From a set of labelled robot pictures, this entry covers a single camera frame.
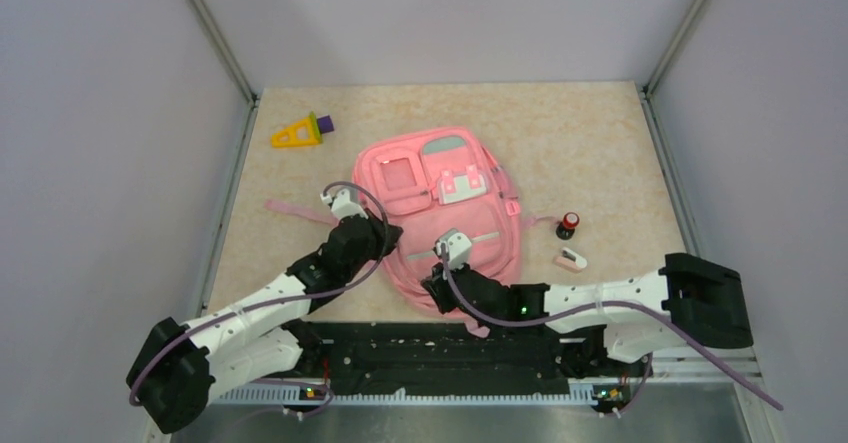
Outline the pink and white eraser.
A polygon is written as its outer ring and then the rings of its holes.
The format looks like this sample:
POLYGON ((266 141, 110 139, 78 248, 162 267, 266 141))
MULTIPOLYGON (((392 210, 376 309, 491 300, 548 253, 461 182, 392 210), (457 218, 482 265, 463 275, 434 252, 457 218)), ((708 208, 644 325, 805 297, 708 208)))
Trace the pink and white eraser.
POLYGON ((556 266, 572 273, 581 273, 588 267, 586 258, 568 247, 562 247, 553 262, 556 266))

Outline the pink student backpack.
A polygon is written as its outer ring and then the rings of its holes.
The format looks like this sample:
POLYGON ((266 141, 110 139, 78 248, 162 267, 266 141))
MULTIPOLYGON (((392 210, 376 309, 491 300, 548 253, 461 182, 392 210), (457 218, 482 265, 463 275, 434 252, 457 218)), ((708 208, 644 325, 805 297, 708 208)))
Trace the pink student backpack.
POLYGON ((536 220, 523 216, 512 179, 469 129, 440 127, 375 143, 359 153, 352 181, 402 228, 382 267, 422 312, 439 312, 421 282, 439 262, 437 239, 451 230, 470 240, 472 269, 504 286, 520 280, 522 232, 536 220))

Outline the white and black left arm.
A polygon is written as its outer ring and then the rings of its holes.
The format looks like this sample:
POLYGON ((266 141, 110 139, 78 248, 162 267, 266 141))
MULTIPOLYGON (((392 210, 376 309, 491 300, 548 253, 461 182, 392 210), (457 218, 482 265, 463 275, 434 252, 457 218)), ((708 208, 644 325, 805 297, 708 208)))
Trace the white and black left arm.
POLYGON ((402 234, 371 211, 345 217, 315 251, 256 292, 216 313, 157 322, 126 376, 130 405, 171 434, 248 382, 288 370, 302 377, 314 373, 321 351, 294 327, 364 282, 402 234))

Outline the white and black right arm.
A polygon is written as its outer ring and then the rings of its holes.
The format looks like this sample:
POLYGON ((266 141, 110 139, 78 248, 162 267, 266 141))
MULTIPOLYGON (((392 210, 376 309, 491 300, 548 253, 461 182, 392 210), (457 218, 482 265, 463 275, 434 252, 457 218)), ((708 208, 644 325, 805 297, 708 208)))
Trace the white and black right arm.
POLYGON ((505 286, 469 265, 446 272, 442 264, 420 285, 440 313, 457 310, 484 326, 558 334, 600 327, 603 337, 586 348, 600 375, 677 346, 706 355, 753 344, 740 274, 687 253, 668 254, 641 276, 590 285, 505 286))

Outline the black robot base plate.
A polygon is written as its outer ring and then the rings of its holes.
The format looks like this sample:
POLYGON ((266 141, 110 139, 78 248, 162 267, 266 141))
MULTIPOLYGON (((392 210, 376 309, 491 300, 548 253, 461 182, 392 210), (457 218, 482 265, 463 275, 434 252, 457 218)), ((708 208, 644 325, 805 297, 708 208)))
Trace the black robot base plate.
POLYGON ((571 381, 635 382, 647 360, 611 359, 599 327, 561 335, 545 326, 502 328, 485 338, 454 323, 298 324, 299 361, 275 379, 328 384, 340 396, 564 395, 571 381))

